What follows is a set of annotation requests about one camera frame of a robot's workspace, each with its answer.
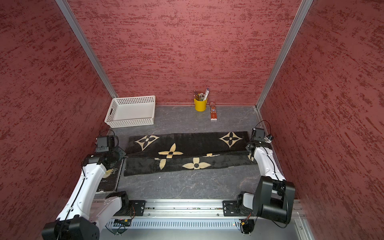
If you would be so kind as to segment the black pillowcase with beige flowers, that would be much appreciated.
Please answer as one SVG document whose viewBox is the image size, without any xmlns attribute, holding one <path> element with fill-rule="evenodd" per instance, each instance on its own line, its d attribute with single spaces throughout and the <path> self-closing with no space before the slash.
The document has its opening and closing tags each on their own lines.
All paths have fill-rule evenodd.
<svg viewBox="0 0 384 240">
<path fill-rule="evenodd" d="M 255 165 L 248 132 L 132 136 L 124 176 Z"/>
</svg>

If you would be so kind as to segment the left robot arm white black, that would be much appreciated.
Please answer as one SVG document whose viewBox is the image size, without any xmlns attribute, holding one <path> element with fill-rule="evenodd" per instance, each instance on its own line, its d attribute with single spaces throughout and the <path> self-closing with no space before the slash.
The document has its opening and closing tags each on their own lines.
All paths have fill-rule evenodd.
<svg viewBox="0 0 384 240">
<path fill-rule="evenodd" d="M 45 224 L 44 240 L 98 240 L 106 223 L 115 215 L 131 211 L 125 191 L 107 195 L 104 203 L 91 211 L 98 186 L 107 170 L 119 163 L 126 153 L 120 148 L 97 148 L 82 163 L 82 173 L 66 206 L 56 220 Z"/>
</svg>

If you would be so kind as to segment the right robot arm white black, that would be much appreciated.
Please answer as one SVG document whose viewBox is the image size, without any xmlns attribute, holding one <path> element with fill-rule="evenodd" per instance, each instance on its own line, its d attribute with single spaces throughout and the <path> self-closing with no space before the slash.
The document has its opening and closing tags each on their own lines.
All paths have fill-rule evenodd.
<svg viewBox="0 0 384 240">
<path fill-rule="evenodd" d="M 246 149 L 258 164 L 261 177 L 255 193 L 238 195 L 237 211 L 241 216 L 260 217 L 285 228 L 291 221 L 296 188 L 279 170 L 269 143 L 251 141 Z"/>
</svg>

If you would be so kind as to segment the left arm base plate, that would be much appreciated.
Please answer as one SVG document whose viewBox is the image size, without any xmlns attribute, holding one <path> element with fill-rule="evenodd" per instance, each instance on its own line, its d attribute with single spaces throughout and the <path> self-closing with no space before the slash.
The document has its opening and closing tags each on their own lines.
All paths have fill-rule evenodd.
<svg viewBox="0 0 384 240">
<path fill-rule="evenodd" d="M 129 203 L 124 203 L 122 208 L 114 214 L 114 217 L 142 217 L 146 203 L 145 200 L 131 200 Z"/>
</svg>

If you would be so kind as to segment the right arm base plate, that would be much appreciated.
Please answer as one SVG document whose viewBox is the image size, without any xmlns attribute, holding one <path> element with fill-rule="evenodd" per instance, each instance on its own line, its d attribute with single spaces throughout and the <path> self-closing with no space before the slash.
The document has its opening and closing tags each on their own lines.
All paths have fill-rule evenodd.
<svg viewBox="0 0 384 240">
<path fill-rule="evenodd" d="M 253 210 L 253 203 L 244 203 L 243 201 L 223 201 L 223 211 L 225 217 L 241 217 L 245 218 L 248 216 L 260 217 L 263 210 L 259 206 Z"/>
</svg>

